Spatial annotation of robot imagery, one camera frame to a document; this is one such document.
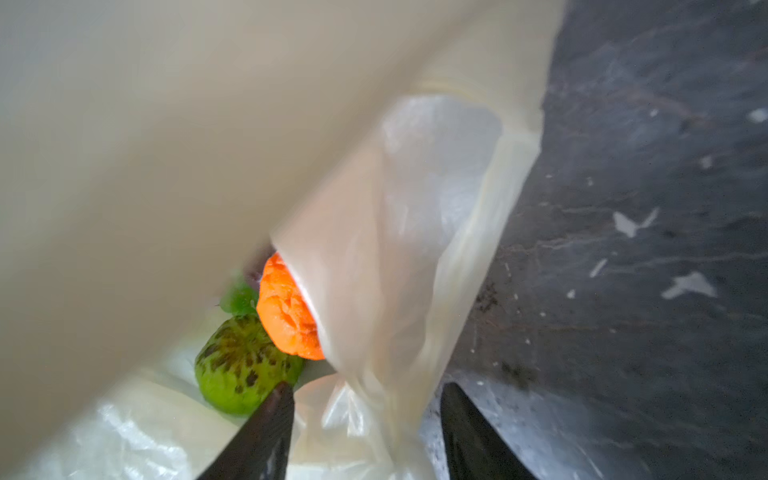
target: orange vegetable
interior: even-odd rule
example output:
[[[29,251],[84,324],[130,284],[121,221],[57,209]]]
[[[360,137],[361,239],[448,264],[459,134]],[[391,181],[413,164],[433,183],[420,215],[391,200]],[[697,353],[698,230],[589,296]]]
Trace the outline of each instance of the orange vegetable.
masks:
[[[272,255],[264,266],[256,311],[281,352],[309,360],[325,358],[317,339],[315,319],[279,253]]]

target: white plastic bag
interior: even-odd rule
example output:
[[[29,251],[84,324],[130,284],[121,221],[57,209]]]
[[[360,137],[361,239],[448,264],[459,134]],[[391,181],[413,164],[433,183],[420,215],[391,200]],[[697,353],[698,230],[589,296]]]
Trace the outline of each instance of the white plastic bag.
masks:
[[[338,374],[296,391],[288,477],[434,478],[419,424],[538,154],[562,0],[480,18],[273,235]],[[204,404],[208,319],[17,478],[192,480],[240,420]]]

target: white patch on marble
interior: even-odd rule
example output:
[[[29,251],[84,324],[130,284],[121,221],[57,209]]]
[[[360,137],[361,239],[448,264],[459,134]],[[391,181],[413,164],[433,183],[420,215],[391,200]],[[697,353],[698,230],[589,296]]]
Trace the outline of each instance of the white patch on marble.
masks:
[[[598,275],[598,273],[600,273],[600,270],[603,269],[603,267],[605,266],[606,263],[608,263],[608,259],[607,258],[604,258],[603,260],[600,260],[598,262],[598,264],[595,265],[594,268],[592,269],[592,271],[589,273],[589,277],[590,278],[595,278]]]
[[[616,227],[616,230],[619,232],[622,232],[624,235],[626,235],[629,238],[634,238],[635,235],[637,235],[637,231],[641,228],[648,228],[650,227],[653,222],[658,218],[659,216],[659,207],[654,208],[650,211],[647,217],[645,217],[645,220],[643,220],[643,223],[637,224],[632,219],[627,217],[621,212],[614,212],[614,225]]]
[[[672,300],[680,295],[691,292],[717,298],[717,291],[701,272],[693,271],[686,276],[676,276],[672,279],[674,285],[661,293],[661,298]]]
[[[756,108],[746,115],[754,124],[762,124],[768,120],[768,108]]]
[[[712,159],[712,155],[707,155],[706,157],[702,157],[699,159],[699,165],[701,165],[701,170],[709,170],[712,168],[712,163],[714,163]]]

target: orange fruit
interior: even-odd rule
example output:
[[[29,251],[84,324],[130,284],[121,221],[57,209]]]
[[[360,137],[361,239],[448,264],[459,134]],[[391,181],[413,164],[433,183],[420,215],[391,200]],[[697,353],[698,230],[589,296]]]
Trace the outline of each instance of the orange fruit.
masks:
[[[315,319],[279,253],[264,265],[256,311],[281,352],[309,360],[325,359]]]

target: green fruit with brown spots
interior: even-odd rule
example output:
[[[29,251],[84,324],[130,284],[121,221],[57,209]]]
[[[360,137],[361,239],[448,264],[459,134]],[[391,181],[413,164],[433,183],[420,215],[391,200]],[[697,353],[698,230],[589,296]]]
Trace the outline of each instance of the green fruit with brown spots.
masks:
[[[250,415],[280,382],[296,385],[298,356],[272,344],[257,315],[224,322],[197,354],[194,374],[203,397],[231,415]]]

